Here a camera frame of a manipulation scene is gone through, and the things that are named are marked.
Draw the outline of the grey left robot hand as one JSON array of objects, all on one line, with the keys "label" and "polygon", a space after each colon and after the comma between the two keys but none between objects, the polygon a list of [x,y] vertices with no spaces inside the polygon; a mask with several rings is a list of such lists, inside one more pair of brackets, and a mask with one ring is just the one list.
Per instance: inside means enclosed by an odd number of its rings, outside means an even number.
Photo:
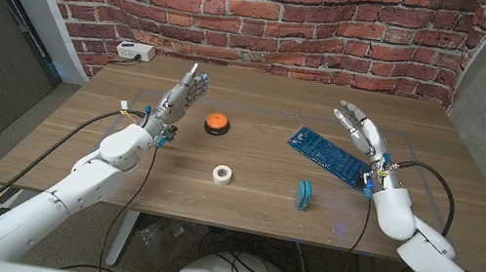
[{"label": "grey left robot hand", "polygon": [[185,115],[194,102],[207,94],[209,76],[197,70],[198,63],[194,63],[182,80],[163,94],[156,107],[149,113],[143,128],[151,136],[162,135],[168,127],[175,125]]}]

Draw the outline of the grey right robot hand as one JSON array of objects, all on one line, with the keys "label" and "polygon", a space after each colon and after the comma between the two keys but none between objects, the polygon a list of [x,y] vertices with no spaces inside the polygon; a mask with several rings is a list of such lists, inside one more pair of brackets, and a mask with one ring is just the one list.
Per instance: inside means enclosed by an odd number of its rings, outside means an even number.
[{"label": "grey right robot hand", "polygon": [[342,109],[334,109],[336,119],[348,132],[349,139],[357,150],[369,160],[373,181],[378,189],[400,189],[401,181],[395,169],[390,169],[389,150],[385,137],[363,110],[358,106],[341,101]]}]

